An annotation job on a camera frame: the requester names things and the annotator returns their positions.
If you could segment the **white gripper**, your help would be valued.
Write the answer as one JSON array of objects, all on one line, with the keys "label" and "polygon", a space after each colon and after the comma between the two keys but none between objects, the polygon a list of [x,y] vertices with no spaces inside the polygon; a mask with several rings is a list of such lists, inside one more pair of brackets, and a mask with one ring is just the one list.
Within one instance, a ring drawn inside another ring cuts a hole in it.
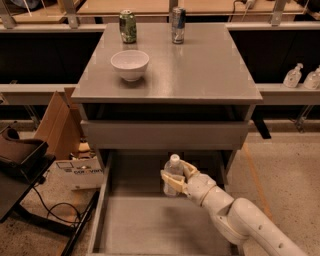
[{"label": "white gripper", "polygon": [[199,170],[192,164],[182,160],[184,175],[188,180],[187,186],[183,175],[161,171],[166,195],[178,195],[186,191],[187,197],[200,206],[208,192],[216,186],[216,182],[207,174],[199,174]]}]

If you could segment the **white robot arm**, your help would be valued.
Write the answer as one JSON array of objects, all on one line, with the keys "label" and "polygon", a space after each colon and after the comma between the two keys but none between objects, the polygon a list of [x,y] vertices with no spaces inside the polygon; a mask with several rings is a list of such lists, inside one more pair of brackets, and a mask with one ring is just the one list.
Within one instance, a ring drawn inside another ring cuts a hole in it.
[{"label": "white robot arm", "polygon": [[232,244],[254,239],[269,256],[308,256],[287,237],[255,204],[246,198],[234,199],[216,181],[195,166],[181,161],[183,175],[161,171],[161,178],[204,208],[216,229]]}]

